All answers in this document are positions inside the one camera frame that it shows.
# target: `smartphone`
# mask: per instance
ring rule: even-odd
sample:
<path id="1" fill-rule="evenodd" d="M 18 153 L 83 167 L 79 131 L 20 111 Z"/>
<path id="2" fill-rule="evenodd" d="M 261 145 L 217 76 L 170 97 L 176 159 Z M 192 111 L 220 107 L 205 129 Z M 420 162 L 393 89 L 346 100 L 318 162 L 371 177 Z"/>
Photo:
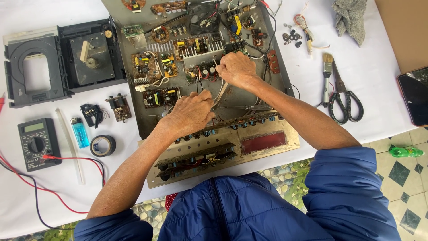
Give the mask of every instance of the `smartphone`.
<path id="1" fill-rule="evenodd" d="M 397 81 L 413 124 L 417 127 L 427 127 L 428 66 L 402 74 Z"/>

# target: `blue puffer jacket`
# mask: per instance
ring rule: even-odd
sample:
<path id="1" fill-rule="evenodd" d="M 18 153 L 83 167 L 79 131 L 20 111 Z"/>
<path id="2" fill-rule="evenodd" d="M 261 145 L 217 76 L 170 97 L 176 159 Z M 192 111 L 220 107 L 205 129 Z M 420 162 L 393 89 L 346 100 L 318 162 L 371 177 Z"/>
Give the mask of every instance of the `blue puffer jacket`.
<path id="1" fill-rule="evenodd" d="M 256 174 L 206 180 L 179 193 L 158 240 L 400 240 L 380 192 L 373 149 L 318 151 L 305 185 L 304 214 Z M 77 241 L 149 241 L 153 228 L 132 210 L 81 221 Z"/>

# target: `knob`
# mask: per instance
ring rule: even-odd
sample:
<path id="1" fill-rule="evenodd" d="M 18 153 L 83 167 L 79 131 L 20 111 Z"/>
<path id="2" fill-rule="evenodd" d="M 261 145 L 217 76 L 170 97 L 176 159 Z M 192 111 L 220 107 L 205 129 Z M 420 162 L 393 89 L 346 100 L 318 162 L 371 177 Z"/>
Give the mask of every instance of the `knob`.
<path id="1" fill-rule="evenodd" d="M 34 137 L 29 143 L 28 143 L 28 149 L 33 153 L 39 153 L 43 150 L 45 147 L 45 142 L 40 137 Z"/>

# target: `tape roll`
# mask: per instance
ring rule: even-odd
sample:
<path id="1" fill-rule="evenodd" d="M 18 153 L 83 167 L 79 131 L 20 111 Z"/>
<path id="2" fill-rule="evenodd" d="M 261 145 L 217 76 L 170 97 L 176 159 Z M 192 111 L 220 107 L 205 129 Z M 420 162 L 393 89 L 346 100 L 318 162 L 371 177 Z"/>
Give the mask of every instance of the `tape roll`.
<path id="1" fill-rule="evenodd" d="M 105 152 L 101 152 L 98 149 L 98 144 L 105 140 L 108 143 L 108 148 Z M 91 141 L 91 153 L 92 155 L 96 157 L 108 157 L 109 155 L 113 154 L 113 152 L 116 150 L 116 141 L 111 136 L 97 136 Z"/>

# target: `forearm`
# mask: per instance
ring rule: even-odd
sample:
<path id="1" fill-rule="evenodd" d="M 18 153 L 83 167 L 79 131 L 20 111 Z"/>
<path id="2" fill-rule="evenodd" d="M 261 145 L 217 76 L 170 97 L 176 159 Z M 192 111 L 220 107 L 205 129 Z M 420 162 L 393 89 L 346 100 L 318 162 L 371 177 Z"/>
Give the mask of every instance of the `forearm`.
<path id="1" fill-rule="evenodd" d="M 137 201 L 153 163 L 174 142 L 175 136 L 172 129 L 159 123 L 146 141 L 108 180 L 92 204 L 87 218 L 108 216 L 130 209 Z"/>
<path id="2" fill-rule="evenodd" d="M 351 134 L 323 112 L 282 93 L 261 79 L 254 80 L 247 91 L 277 110 L 317 150 L 361 146 Z"/>

